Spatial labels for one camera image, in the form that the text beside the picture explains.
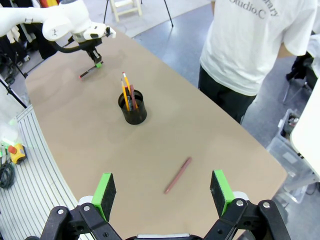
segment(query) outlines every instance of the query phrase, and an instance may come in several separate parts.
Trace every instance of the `black pants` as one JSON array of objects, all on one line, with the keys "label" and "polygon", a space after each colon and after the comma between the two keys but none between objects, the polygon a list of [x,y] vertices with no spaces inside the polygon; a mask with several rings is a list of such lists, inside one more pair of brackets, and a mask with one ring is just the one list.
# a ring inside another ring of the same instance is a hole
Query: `black pants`
[{"label": "black pants", "polygon": [[256,98],[256,96],[240,94],[217,83],[202,66],[200,66],[198,88],[238,123]]}]

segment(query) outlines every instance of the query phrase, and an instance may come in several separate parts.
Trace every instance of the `shirt sleeve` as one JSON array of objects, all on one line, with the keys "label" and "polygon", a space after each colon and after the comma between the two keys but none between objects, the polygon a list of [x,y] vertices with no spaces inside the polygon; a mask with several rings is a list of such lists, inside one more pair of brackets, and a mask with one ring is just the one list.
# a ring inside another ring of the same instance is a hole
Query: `shirt sleeve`
[{"label": "shirt sleeve", "polygon": [[317,4],[300,11],[293,23],[285,30],[283,43],[286,49],[295,56],[305,55],[314,26]]}]

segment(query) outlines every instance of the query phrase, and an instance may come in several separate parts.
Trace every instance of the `white table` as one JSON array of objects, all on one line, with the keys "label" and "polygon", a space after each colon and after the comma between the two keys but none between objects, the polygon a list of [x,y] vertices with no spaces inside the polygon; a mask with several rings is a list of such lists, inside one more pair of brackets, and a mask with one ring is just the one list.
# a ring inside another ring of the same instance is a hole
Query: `white table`
[{"label": "white table", "polygon": [[290,135],[293,149],[304,157],[305,163],[314,174],[299,180],[296,183],[286,185],[287,191],[300,186],[318,182],[320,179],[320,83],[318,82],[307,102],[299,122]]}]

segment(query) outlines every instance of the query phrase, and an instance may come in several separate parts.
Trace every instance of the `yellow pencil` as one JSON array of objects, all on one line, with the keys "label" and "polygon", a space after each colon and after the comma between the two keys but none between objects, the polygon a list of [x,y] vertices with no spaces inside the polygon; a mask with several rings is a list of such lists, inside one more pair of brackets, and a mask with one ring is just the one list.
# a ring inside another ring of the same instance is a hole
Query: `yellow pencil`
[{"label": "yellow pencil", "polygon": [[125,72],[122,72],[122,74],[123,74],[123,77],[124,77],[126,86],[127,86],[127,88],[129,89],[129,93],[131,94],[130,83],[129,83],[129,80],[128,80],[127,76],[126,76],[126,73],[125,73]]},{"label": "yellow pencil", "polygon": [[128,98],[127,98],[127,94],[126,94],[126,88],[124,85],[124,81],[122,81],[122,79],[121,79],[121,85],[122,85],[122,91],[123,91],[123,97],[124,97],[124,101],[125,101],[126,110],[130,111],[129,102],[128,102]]}]

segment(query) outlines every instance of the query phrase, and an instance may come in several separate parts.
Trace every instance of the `pencil holder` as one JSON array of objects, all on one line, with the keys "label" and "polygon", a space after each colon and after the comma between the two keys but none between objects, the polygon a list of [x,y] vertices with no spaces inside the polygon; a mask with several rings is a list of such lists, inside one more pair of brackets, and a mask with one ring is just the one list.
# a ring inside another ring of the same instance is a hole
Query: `pencil holder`
[{"label": "pencil holder", "polygon": [[147,111],[144,103],[144,96],[138,90],[134,90],[134,98],[137,108],[132,106],[132,110],[127,110],[124,94],[122,93],[118,99],[119,107],[121,108],[124,118],[127,123],[132,125],[141,124],[147,117]]}]

